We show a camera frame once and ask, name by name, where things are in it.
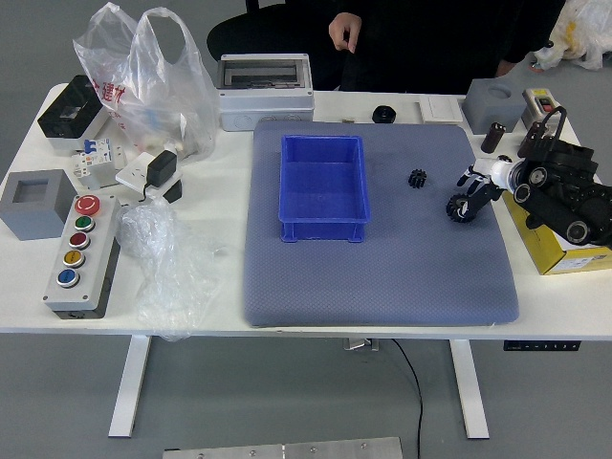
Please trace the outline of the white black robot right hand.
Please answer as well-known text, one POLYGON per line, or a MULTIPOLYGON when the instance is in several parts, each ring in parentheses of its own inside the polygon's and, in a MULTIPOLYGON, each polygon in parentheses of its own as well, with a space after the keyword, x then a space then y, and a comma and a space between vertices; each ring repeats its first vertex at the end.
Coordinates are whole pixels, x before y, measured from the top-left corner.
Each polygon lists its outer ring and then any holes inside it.
POLYGON ((516 167, 506 156, 476 159, 457 182, 458 186, 466 183, 470 186, 466 193, 450 197, 446 206, 448 217, 458 223, 470 222, 487 203, 498 200, 504 190, 514 191, 512 176, 516 167))

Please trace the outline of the person's right hand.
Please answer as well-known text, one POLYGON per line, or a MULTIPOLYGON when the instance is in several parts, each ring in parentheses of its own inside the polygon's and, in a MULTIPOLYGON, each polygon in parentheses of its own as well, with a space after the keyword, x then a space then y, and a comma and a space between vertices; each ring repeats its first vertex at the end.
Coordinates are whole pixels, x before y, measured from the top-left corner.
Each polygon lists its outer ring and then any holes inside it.
POLYGON ((353 54, 357 49, 362 20, 350 12, 338 13, 329 24, 328 33, 337 51, 353 54))

